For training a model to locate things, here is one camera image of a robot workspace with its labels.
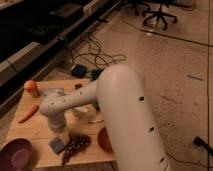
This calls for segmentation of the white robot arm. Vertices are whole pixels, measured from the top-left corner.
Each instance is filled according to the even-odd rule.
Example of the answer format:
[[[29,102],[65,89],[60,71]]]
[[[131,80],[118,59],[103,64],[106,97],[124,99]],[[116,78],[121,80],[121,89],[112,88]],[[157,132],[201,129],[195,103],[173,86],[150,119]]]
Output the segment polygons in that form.
[[[39,111],[58,131],[66,126],[66,110],[93,102],[101,109],[119,171],[171,171],[144,81],[128,65],[112,65],[70,94],[47,96]]]

